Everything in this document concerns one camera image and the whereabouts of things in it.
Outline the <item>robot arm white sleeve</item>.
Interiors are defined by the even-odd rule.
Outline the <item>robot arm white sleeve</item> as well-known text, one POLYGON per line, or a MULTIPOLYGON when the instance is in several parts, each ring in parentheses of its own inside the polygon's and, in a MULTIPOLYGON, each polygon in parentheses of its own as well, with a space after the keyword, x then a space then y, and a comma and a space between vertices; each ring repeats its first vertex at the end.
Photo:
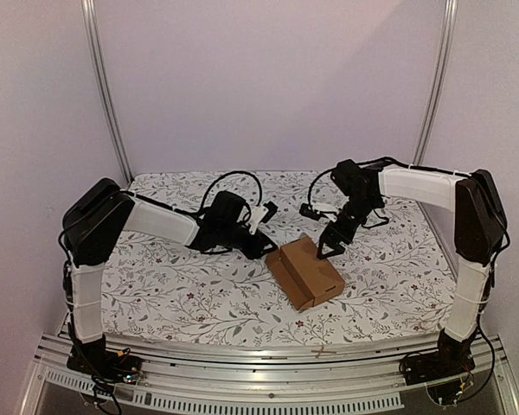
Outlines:
POLYGON ((107 177, 87 190, 62 219, 61 242, 72 270, 75 338, 90 343, 103 337, 102 275, 122 232, 142 233, 188 247, 198 232, 199 221, 205 220, 123 190, 107 177))
POLYGON ((452 310, 441 343, 465 343, 475 333, 479 316, 494 286, 499 253, 508 248, 507 218, 491 173, 462 173, 406 165, 391 157, 371 163, 344 160, 330 179, 349 198, 405 198, 444 208, 454 215, 458 280, 452 310))

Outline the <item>brown cardboard box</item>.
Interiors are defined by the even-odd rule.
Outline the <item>brown cardboard box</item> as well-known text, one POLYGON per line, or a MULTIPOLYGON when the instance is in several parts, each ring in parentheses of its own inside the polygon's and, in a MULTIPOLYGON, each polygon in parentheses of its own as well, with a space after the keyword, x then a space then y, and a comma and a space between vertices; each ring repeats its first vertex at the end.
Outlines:
POLYGON ((317 258, 317 246, 306 234, 268 253, 266 265, 298 312, 343 293, 342 276, 328 259, 317 258))

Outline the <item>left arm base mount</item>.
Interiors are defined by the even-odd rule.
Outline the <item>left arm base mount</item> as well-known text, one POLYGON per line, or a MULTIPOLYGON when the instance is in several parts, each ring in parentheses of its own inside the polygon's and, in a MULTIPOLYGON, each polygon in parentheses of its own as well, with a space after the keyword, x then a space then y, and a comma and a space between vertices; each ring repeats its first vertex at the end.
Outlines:
POLYGON ((126 348, 120 352, 106 349, 105 339, 81 343, 73 341, 67 368, 88 374, 107 383, 135 383, 141 374, 143 360, 126 348))

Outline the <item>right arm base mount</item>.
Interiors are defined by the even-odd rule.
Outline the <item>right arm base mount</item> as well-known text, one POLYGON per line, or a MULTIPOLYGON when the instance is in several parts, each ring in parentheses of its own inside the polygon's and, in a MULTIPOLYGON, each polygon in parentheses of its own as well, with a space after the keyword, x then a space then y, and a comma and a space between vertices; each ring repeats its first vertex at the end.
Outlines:
POLYGON ((475 368, 471 352, 437 350, 431 353, 412 352, 399 363, 399 372, 408 386, 441 380, 467 373, 475 368))

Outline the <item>left robot arm white sleeve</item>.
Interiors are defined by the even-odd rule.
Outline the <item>left robot arm white sleeve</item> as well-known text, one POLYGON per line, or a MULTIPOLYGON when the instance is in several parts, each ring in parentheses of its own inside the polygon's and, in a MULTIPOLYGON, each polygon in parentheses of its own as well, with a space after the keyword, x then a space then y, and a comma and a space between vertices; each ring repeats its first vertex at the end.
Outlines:
POLYGON ((199 221, 205 220, 123 190, 107 177, 87 190, 62 219, 61 242, 72 270, 75 338, 90 343, 103 337, 102 275, 122 232, 142 233, 188 247, 198 232, 199 221))

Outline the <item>right robot arm white sleeve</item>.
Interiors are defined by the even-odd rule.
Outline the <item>right robot arm white sleeve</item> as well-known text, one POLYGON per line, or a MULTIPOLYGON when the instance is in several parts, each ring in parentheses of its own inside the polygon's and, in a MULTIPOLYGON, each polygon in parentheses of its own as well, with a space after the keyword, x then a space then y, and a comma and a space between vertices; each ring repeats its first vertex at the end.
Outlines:
POLYGON ((494 286, 499 253, 508 248, 507 218, 491 173, 462 173, 406 165, 391 157, 371 163, 344 160, 330 179, 349 198, 405 198, 444 208, 454 215, 458 280, 452 310, 441 343, 465 343, 475 333, 479 316, 494 286))

